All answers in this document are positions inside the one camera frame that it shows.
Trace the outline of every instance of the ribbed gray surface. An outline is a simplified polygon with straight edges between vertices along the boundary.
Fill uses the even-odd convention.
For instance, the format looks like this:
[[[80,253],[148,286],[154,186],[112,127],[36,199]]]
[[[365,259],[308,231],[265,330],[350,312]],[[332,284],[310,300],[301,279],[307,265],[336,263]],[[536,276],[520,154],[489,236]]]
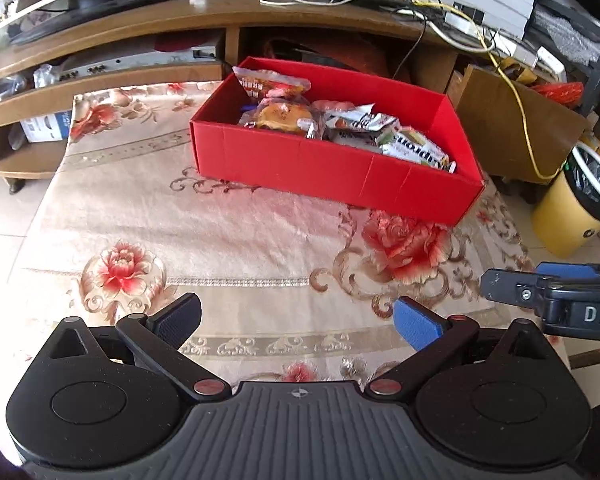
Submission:
[[[363,399],[351,383],[244,383],[191,410],[160,449],[129,465],[65,472],[27,464],[41,480],[576,480],[561,466],[498,474],[433,449],[399,406]]]

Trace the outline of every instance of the floral tablecloth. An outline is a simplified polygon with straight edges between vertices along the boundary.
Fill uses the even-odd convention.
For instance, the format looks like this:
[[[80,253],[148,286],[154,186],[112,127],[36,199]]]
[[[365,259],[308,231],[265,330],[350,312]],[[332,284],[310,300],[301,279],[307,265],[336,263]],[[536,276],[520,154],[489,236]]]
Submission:
[[[65,316],[111,324],[193,291],[202,324],[181,352],[231,384],[361,385],[413,353],[392,323],[401,295],[483,326],[527,316],[478,293],[490,267],[533,267],[491,182],[448,228],[204,178],[188,121],[216,85],[75,99],[66,156],[10,279],[10,336],[0,350],[8,377],[3,449],[10,391]]]

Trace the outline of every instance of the cardboard box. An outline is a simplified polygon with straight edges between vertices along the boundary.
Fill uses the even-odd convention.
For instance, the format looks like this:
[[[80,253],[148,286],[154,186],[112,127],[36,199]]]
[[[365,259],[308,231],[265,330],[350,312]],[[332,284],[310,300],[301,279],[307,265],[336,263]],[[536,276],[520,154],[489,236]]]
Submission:
[[[247,58],[241,66],[304,77],[309,101],[330,99],[391,114],[424,132],[458,164],[454,174],[324,140],[237,126],[249,99],[232,73],[191,120],[203,176],[317,196],[455,225],[484,189],[448,98],[399,81],[298,62]]]
[[[583,132],[587,119],[535,90],[514,83],[525,109],[526,126],[536,164],[543,175],[561,167]],[[548,184],[531,163],[522,115],[511,88],[496,73],[469,65],[462,83],[447,94],[478,156],[489,174]]]
[[[29,142],[47,142],[69,138],[71,110],[20,121]]]

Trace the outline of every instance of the snack package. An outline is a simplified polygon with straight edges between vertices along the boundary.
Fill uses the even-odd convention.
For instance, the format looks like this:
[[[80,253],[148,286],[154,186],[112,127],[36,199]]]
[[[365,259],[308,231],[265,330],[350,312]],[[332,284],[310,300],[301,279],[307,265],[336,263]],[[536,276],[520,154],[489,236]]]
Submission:
[[[350,132],[380,132],[383,128],[398,123],[398,119],[386,114],[373,114],[374,105],[362,105],[350,110],[330,110],[325,113],[327,128]]]
[[[356,105],[350,101],[327,101],[325,99],[314,101],[311,103],[311,106],[319,112],[331,112],[332,110],[344,112],[345,110],[351,110],[356,107]]]
[[[449,173],[456,170],[456,163],[451,161],[438,145],[410,126],[402,127],[399,130],[388,128],[378,136],[376,143],[385,155],[424,164]]]
[[[284,99],[263,100],[255,110],[245,112],[238,124],[302,135],[308,139],[321,139],[324,133],[322,118],[309,105]]]
[[[308,79],[282,75],[273,70],[250,70],[234,66],[234,73],[255,103],[270,97],[293,101],[311,88]]]
[[[374,153],[382,153],[380,147],[376,144],[376,134],[353,133],[345,130],[330,130],[329,140],[335,144],[360,148]]]

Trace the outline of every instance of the crosshair logo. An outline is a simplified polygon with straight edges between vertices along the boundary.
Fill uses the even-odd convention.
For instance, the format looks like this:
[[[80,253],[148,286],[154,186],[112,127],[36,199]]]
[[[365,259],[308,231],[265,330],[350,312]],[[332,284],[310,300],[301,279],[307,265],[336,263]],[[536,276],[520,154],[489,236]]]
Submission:
[[[291,395],[293,395],[296,399],[302,399],[303,397],[309,395],[309,392],[304,388],[296,388],[295,390],[291,391]]]

